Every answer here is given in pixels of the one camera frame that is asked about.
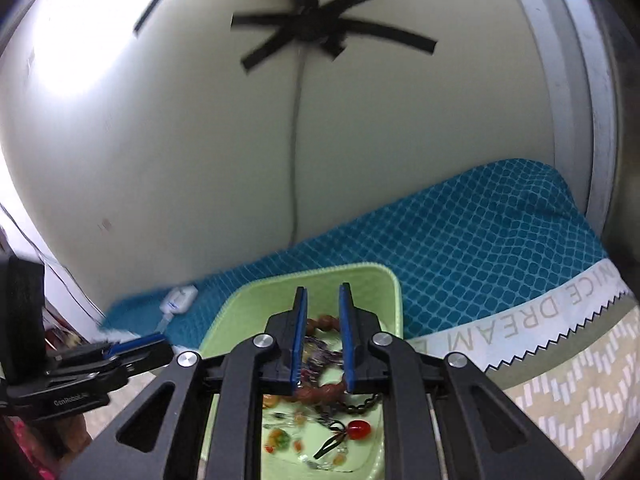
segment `blue patterned blanket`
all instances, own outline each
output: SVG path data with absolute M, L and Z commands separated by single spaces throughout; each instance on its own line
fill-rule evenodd
M 261 278 L 377 262 L 402 285 L 404 336 L 425 335 L 532 300 L 607 255 L 552 167 L 510 159 L 473 168 L 255 262 L 195 282 L 166 334 L 197 348 L 226 299 Z M 146 335 L 168 289 L 115 304 L 103 326 Z

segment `green tray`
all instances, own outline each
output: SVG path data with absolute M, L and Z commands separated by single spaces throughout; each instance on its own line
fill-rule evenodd
M 396 276 L 379 264 L 354 264 L 327 269 L 298 272 L 276 278 L 249 283 L 239 288 L 225 303 L 215 322 L 200 345 L 204 357 L 225 354 L 232 348 L 264 330 L 269 316 L 289 310 L 298 286 L 308 291 L 308 316 L 322 314 L 338 316 L 338 288 L 343 282 L 351 284 L 353 303 L 378 316 L 386 332 L 402 337 L 402 295 Z M 323 382 L 340 380 L 339 370 L 328 370 Z M 211 428 L 216 413 L 218 396 L 214 398 L 202 447 L 202 459 L 209 452 Z M 282 402 L 278 410 L 292 410 L 293 404 Z M 373 428 L 364 441 L 350 441 L 347 462 L 333 470 L 314 470 L 300 463 L 293 450 L 278 451 L 273 455 L 262 451 L 262 480 L 314 479 L 314 480 L 375 480 L 380 478 L 384 464 L 382 407 L 363 416 Z M 309 455 L 331 435 L 329 430 L 310 422 L 305 427 L 305 452 Z

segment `orange bead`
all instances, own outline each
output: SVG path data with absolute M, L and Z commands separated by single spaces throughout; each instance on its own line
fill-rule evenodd
M 347 456 L 344 453 L 338 453 L 334 456 L 334 465 L 342 465 L 347 462 Z
M 278 395 L 263 395 L 262 396 L 262 408 L 275 408 L 280 402 L 280 396 Z
M 284 433 L 284 431 L 283 431 L 283 430 L 281 430 L 280 428 L 273 428 L 273 429 L 269 432 L 269 438 L 278 438 L 278 437 L 280 437 L 283 433 Z

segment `necklace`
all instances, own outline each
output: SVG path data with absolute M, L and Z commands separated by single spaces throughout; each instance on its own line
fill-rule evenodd
M 266 412 L 263 427 L 270 430 L 264 450 L 269 454 L 292 447 L 298 459 L 312 469 L 330 470 L 347 460 L 348 441 L 362 440 L 371 433 L 365 420 L 351 420 L 346 425 L 335 417 L 339 413 L 364 415 L 375 407 L 381 396 L 375 394 L 364 402 L 353 405 L 343 399 L 347 395 L 344 375 L 338 383 L 320 385 L 324 371 L 329 367 L 342 369 L 342 350 L 331 350 L 328 343 L 320 339 L 319 332 L 340 332 L 340 320 L 333 316 L 320 316 L 318 320 L 307 319 L 303 344 L 300 382 L 288 402 L 299 402 L 302 406 L 293 413 Z M 265 395 L 263 409 L 275 408 L 281 397 Z M 303 428 L 308 420 L 326 427 L 333 434 L 313 455 L 304 454 Z

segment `zigzag trim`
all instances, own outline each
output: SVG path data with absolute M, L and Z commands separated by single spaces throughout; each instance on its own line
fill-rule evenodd
M 559 334 L 558 338 L 556 340 L 549 340 L 547 341 L 546 345 L 542 346 L 542 345 L 538 345 L 538 347 L 532 352 L 530 350 L 526 350 L 524 352 L 524 354 L 522 356 L 514 356 L 511 361 L 505 361 L 504 359 L 502 361 L 500 361 L 500 363 L 497 366 L 493 366 L 493 365 L 489 365 L 484 372 L 486 373 L 489 370 L 495 370 L 498 371 L 500 370 L 500 368 L 502 368 L 503 366 L 511 366 L 514 364 L 514 362 L 524 362 L 524 360 L 530 356 L 530 355 L 536 355 L 539 351 L 543 351 L 543 350 L 547 350 L 549 348 L 549 345 L 557 345 L 561 339 L 568 339 L 569 336 L 572 333 L 577 333 L 578 330 L 584 330 L 587 326 L 587 323 L 594 323 L 595 317 L 600 317 L 602 315 L 602 311 L 603 310 L 608 310 L 609 307 L 611 305 L 613 305 L 614 303 L 616 303 L 617 300 L 619 300 L 620 298 L 622 298 L 622 296 L 631 296 L 633 297 L 634 295 L 632 293 L 629 292 L 620 292 L 619 294 L 617 294 L 616 296 L 613 297 L 612 300 L 607 301 L 606 305 L 603 305 L 600 307 L 600 310 L 597 312 L 594 312 L 593 315 L 590 318 L 586 318 L 584 320 L 583 324 L 579 324 L 575 326 L 575 328 L 570 328 L 569 331 L 566 334 Z

